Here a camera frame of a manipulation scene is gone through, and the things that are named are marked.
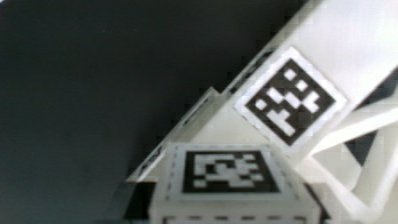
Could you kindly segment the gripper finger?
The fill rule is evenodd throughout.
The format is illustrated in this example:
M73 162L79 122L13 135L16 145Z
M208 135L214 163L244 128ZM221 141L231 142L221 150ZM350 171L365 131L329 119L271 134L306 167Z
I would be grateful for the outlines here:
M123 187L123 224L150 224L150 204L157 184L151 182L125 183Z

